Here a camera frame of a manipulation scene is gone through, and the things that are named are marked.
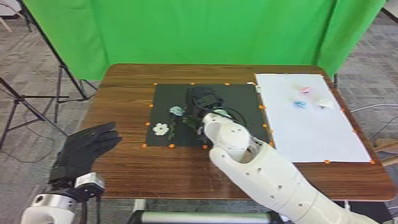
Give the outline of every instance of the green screen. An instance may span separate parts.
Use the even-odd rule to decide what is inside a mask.
[[[334,75],[384,0],[25,0],[78,78],[116,63],[318,65]]]

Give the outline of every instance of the small toy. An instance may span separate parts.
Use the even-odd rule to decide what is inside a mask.
[[[302,88],[302,93],[308,94],[309,92],[311,92],[311,88],[309,87],[304,87]]]
[[[181,117],[181,116],[183,116],[183,113],[185,113],[183,108],[181,108],[180,106],[174,106],[174,107],[171,108],[171,113],[173,113],[178,117]]]
[[[157,126],[153,127],[155,135],[165,135],[169,131],[167,124],[158,123]]]
[[[316,104],[318,104],[318,106],[320,106],[322,109],[325,109],[325,108],[332,109],[332,101],[331,100],[320,99],[316,101]]]
[[[295,107],[306,109],[308,103],[304,101],[297,100],[293,104],[295,104]]]

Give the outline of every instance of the tripod stand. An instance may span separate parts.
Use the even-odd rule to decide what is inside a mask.
[[[14,131],[20,127],[27,126],[29,124],[36,123],[37,121],[46,121],[48,125],[57,129],[57,131],[62,133],[64,136],[68,136],[66,132],[62,131],[62,129],[59,128],[57,124],[52,122],[52,120],[46,117],[46,112],[53,103],[53,100],[59,98],[69,98],[68,96],[25,96],[20,95],[20,93],[16,92],[16,90],[13,89],[11,85],[7,84],[6,80],[0,78],[0,84],[4,86],[4,88],[7,89],[6,94],[14,98],[14,105],[11,108],[11,114],[9,114],[9,118],[7,118],[7,122],[6,122],[6,129],[4,129],[4,134],[2,134],[2,138],[0,138],[0,149],[4,147],[4,142],[6,142],[6,137],[11,131]],[[36,109],[36,107],[32,106],[32,104],[27,102],[27,99],[50,99],[45,111],[39,112],[39,110]],[[36,115],[36,119],[27,121],[23,124],[16,125],[14,127],[11,127],[11,123],[13,123],[13,118],[14,118],[14,113],[16,113],[16,108],[18,105],[23,105],[29,109],[29,111],[32,112],[32,114]]]

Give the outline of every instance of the white paper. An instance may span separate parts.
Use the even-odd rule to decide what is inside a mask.
[[[258,74],[267,119],[281,155],[292,162],[370,162],[370,154],[354,132],[322,75]],[[331,100],[332,108],[316,104]],[[295,101],[306,102],[297,108]]]

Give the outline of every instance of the wooden table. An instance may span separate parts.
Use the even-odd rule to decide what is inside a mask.
[[[116,121],[123,136],[117,148],[94,164],[94,171],[107,179],[109,198],[249,198],[210,162],[208,150],[142,148],[142,144],[155,83],[244,84],[256,81],[254,73],[324,74],[324,70],[315,66],[249,65],[117,64],[110,67],[82,127]],[[331,81],[329,87],[377,164],[302,163],[297,167],[334,200],[391,200],[391,179]]]

